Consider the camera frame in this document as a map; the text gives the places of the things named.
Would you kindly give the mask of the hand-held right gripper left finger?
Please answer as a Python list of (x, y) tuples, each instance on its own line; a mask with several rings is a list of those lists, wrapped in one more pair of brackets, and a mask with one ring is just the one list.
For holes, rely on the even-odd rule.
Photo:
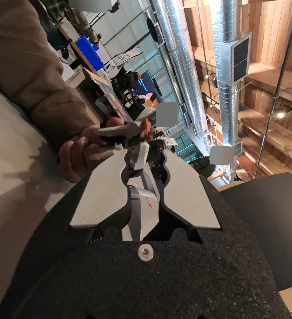
[(70, 221), (72, 228), (99, 226), (124, 229), (131, 219), (127, 149), (93, 170)]

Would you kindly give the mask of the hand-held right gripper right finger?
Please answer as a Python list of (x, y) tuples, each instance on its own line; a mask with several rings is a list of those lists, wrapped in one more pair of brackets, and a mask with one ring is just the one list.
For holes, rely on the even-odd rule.
[(220, 230), (200, 175), (167, 149), (161, 152), (161, 165), (164, 186), (160, 191), (160, 219), (173, 218), (194, 229)]

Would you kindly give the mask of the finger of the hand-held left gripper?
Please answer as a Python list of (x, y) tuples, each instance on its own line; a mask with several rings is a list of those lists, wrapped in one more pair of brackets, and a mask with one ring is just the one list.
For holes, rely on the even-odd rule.
[(97, 135), (107, 138), (123, 137), (124, 140), (131, 140), (140, 134), (141, 121), (128, 122), (123, 126), (105, 127), (97, 130)]
[(149, 143), (142, 141), (134, 146), (129, 154), (129, 168), (132, 170), (143, 170), (149, 152)]

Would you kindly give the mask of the brick instruction booklet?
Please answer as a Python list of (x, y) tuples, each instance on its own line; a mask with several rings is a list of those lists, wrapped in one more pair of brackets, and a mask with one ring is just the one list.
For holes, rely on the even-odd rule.
[(159, 201), (154, 193), (129, 185), (131, 191), (131, 218), (122, 230), (124, 241), (141, 241), (159, 223)]

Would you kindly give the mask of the person's left forearm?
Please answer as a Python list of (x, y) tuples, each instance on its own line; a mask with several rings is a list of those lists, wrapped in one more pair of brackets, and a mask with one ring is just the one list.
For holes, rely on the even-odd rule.
[(29, 1), (0, 1), (0, 90), (24, 108), (57, 148), (75, 136), (105, 146), (83, 133), (93, 121), (80, 93), (64, 81), (60, 58), (48, 45)]

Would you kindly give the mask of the grey desk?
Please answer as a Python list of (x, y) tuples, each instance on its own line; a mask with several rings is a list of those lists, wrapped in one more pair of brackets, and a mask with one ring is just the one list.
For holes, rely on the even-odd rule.
[(55, 150), (0, 92), (0, 303), (34, 230), (73, 186)]

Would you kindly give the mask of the person's left hand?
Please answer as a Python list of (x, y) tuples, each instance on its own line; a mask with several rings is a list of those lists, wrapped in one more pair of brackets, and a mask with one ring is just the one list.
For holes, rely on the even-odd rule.
[(100, 148), (108, 144), (96, 135), (97, 129), (97, 125), (89, 126), (61, 146), (59, 164), (61, 174), (66, 180), (78, 183), (102, 162)]

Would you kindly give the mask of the stack of blue bins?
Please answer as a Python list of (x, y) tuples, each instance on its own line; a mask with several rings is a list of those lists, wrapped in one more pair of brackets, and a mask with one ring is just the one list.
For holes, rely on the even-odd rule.
[(76, 45), (96, 71), (104, 68), (104, 63), (101, 61), (101, 58), (97, 54), (97, 45), (92, 45), (85, 36), (81, 36), (80, 38), (78, 38)]

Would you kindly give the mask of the wooden office table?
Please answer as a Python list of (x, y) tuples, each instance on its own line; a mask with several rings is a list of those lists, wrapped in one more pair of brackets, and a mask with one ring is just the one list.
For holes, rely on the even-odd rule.
[(71, 68), (74, 70), (78, 66), (82, 66), (88, 69), (90, 72), (92, 72), (96, 76), (99, 76), (104, 83), (110, 86), (111, 82), (104, 68), (99, 71), (96, 71), (88, 62), (88, 60), (84, 57), (81, 51), (78, 49), (76, 42), (78, 38), (80, 38), (80, 34), (75, 30), (72, 24), (70, 22), (67, 22), (62, 25), (59, 25), (58, 30), (59, 30), (59, 34), (61, 35), (62, 39), (65, 42), (66, 49), (69, 52), (69, 59), (71, 60), (71, 64), (70, 64)]

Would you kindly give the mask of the silver ventilation duct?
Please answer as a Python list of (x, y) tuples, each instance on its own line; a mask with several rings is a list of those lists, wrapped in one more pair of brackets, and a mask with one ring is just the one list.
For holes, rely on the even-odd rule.
[(210, 2), (216, 80), (224, 146), (234, 147), (234, 157), (227, 165), (229, 181), (236, 177), (236, 158), (242, 152), (238, 137), (240, 81), (248, 75), (252, 43), (251, 31), (242, 31), (242, 1)]
[(154, 0), (156, 16), (182, 90), (191, 128), (187, 134), (201, 151), (209, 154), (208, 125), (188, 25), (182, 1)]

